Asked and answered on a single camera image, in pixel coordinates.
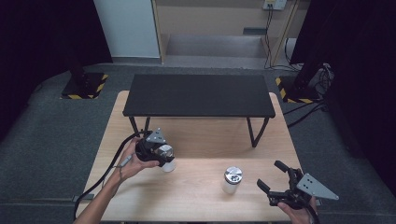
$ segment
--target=person's right hand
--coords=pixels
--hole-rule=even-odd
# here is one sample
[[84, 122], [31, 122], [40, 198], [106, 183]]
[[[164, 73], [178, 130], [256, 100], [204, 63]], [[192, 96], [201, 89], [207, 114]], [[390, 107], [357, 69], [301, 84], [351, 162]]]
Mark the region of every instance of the person's right hand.
[[[315, 212], [317, 212], [317, 204], [316, 204], [315, 197], [311, 198], [311, 201], [309, 201], [309, 204], [311, 204], [312, 208], [315, 210]], [[308, 211], [306, 211], [306, 209], [294, 210], [294, 209], [290, 208], [285, 203], [278, 203], [277, 206], [284, 213], [286, 213], [286, 215], [289, 216], [292, 224], [310, 224], [311, 223], [309, 213], [308, 213]]]

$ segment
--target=gray carpet floor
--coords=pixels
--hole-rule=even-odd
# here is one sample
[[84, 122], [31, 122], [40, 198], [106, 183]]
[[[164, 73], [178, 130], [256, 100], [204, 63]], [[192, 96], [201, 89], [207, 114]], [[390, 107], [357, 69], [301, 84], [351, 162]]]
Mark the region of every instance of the gray carpet floor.
[[[26, 200], [70, 199], [82, 193], [117, 94], [129, 90], [134, 74], [265, 74], [269, 91], [276, 94], [275, 77], [294, 75], [260, 69], [126, 65], [95, 65], [86, 70], [109, 75], [98, 99], [61, 100], [70, 74], [52, 77], [37, 87], [1, 143], [0, 223], [72, 222], [71, 203]], [[285, 112], [300, 105], [281, 103], [281, 108]], [[287, 123], [311, 108], [286, 115]], [[339, 201], [323, 201], [318, 209], [321, 223], [396, 223], [395, 197], [367, 160], [348, 154], [329, 113], [311, 114], [290, 128], [290, 135], [302, 168], [340, 197]]]

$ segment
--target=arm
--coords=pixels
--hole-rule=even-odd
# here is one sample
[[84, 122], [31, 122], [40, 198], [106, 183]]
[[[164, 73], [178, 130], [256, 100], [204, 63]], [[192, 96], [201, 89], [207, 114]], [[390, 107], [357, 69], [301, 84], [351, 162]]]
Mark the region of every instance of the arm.
[[[315, 210], [315, 212], [318, 211], [315, 197], [311, 198], [311, 201], [309, 201], [309, 204], [312, 206], [312, 208]], [[310, 216], [305, 209], [294, 210], [294, 209], [290, 208], [285, 203], [278, 203], [277, 206], [290, 217], [292, 224], [310, 224], [311, 223]]]
[[88, 204], [88, 206], [78, 216], [75, 224], [83, 223], [99, 223], [103, 213], [106, 211], [110, 200], [117, 193], [120, 184], [126, 179], [136, 175], [145, 168], [155, 167], [159, 165], [158, 161], [141, 161], [134, 154], [134, 148], [139, 139], [134, 138], [131, 144], [122, 152], [118, 166], [130, 155], [133, 155], [122, 168], [116, 168], [111, 174], [104, 187], [99, 191], [96, 197]]

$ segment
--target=light wood tabletop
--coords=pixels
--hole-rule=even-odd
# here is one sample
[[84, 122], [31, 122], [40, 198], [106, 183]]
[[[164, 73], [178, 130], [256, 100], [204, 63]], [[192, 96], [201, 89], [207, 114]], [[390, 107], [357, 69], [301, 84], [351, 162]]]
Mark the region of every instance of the light wood tabletop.
[[[133, 133], [122, 115], [128, 91], [121, 91], [108, 121], [85, 189], [105, 172], [120, 143]], [[289, 188], [288, 175], [276, 160], [300, 168], [296, 151], [276, 95], [270, 93], [276, 117], [270, 119], [262, 140], [252, 147], [243, 118], [151, 118], [149, 130], [161, 128], [175, 152], [176, 169], [145, 169], [126, 180], [111, 200], [103, 220], [113, 221], [283, 221], [279, 208], [269, 205], [257, 185], [260, 178], [272, 191]], [[136, 118], [138, 127], [146, 119]], [[263, 119], [251, 119], [257, 133]], [[243, 179], [235, 194], [221, 188], [227, 167], [237, 166]], [[86, 207], [81, 203], [78, 214]]]

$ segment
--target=person's left hand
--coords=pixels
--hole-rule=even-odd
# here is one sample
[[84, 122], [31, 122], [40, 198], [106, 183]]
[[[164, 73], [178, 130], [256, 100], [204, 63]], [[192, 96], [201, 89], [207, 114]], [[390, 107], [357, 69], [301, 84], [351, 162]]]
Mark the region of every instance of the person's left hand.
[[125, 148], [121, 154], [120, 161], [118, 166], [130, 155], [133, 155], [132, 158], [123, 166], [122, 168], [116, 168], [113, 172], [113, 175], [120, 175], [121, 174], [121, 182], [125, 181], [126, 179], [136, 175], [140, 171], [145, 168], [152, 168], [158, 166], [160, 163], [158, 161], [141, 161], [137, 158], [134, 150], [136, 144], [139, 142], [141, 138], [133, 138], [131, 143], [127, 148]]

